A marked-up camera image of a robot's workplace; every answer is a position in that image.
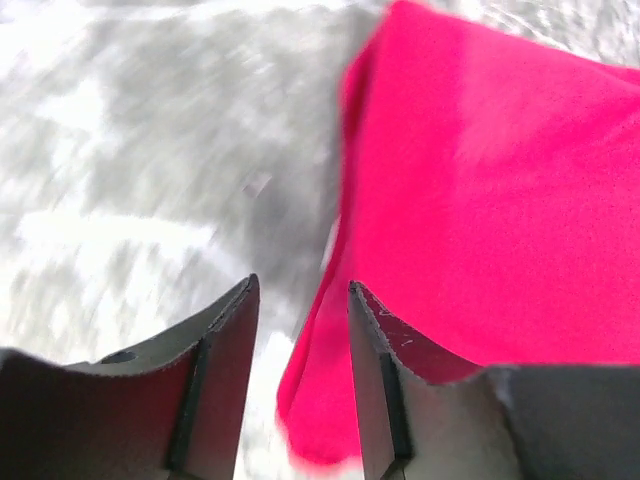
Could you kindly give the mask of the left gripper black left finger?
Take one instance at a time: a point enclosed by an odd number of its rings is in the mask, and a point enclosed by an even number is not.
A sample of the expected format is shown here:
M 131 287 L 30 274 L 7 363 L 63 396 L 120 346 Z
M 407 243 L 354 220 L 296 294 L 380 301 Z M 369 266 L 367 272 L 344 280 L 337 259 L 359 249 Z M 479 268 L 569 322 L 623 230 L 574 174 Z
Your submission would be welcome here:
M 5 479 L 230 479 L 257 332 L 249 276 L 96 363 L 1 352 Z

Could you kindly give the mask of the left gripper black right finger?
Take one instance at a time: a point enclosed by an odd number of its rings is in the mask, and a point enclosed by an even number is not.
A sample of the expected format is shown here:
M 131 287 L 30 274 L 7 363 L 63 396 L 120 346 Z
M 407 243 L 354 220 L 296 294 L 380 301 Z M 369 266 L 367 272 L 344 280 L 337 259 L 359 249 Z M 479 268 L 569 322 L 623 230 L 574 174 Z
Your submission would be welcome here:
M 453 354 L 349 287 L 368 479 L 635 479 L 639 371 L 498 365 Z

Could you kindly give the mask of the magenta t shirt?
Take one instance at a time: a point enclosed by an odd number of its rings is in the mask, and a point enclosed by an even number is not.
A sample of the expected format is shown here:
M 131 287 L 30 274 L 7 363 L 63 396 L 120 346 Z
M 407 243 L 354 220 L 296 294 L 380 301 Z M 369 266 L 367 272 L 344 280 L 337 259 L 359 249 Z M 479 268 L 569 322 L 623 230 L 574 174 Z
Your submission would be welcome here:
M 290 454 L 360 457 L 347 288 L 480 365 L 639 360 L 639 73 L 393 3 L 348 68 L 336 244 L 283 374 Z

